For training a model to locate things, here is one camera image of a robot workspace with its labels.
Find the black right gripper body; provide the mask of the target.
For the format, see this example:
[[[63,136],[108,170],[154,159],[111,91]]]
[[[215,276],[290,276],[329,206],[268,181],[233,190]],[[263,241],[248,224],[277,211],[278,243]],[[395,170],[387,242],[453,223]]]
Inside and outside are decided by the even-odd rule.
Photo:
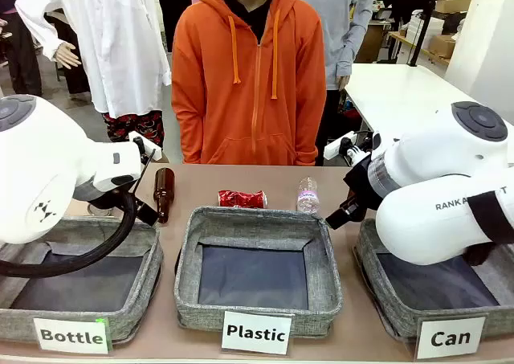
[[[376,211],[380,206],[380,196],[374,191],[368,177],[371,155],[366,155],[343,178],[349,188],[348,198],[340,208],[350,219],[364,219],[367,210]]]

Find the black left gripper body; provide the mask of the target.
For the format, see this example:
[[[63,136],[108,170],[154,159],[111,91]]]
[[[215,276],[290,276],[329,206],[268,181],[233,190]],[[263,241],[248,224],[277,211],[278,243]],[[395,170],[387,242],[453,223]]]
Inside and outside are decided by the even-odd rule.
[[[136,216],[141,222],[153,227],[157,223],[157,212],[147,203],[135,198]]]

